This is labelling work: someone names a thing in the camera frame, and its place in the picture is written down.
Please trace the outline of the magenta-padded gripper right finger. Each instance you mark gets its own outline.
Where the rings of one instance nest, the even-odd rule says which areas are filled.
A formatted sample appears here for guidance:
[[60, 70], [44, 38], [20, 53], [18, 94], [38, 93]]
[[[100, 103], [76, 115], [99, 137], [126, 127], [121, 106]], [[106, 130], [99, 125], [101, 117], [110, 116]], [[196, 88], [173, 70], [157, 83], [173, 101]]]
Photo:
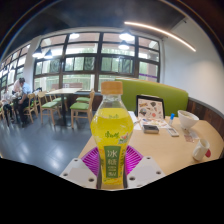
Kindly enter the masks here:
[[126, 188], [143, 187], [160, 178], [164, 172], [151, 156], [143, 156], [131, 146], [127, 147], [125, 156]]

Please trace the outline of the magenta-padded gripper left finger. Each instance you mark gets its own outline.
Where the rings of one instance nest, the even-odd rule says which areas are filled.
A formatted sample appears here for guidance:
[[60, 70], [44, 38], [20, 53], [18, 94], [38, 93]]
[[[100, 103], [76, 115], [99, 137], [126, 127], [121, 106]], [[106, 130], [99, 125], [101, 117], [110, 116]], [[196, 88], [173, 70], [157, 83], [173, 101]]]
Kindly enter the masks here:
[[93, 148], [82, 158], [73, 158], [60, 177], [81, 187], [96, 189], [99, 170], [98, 149]]

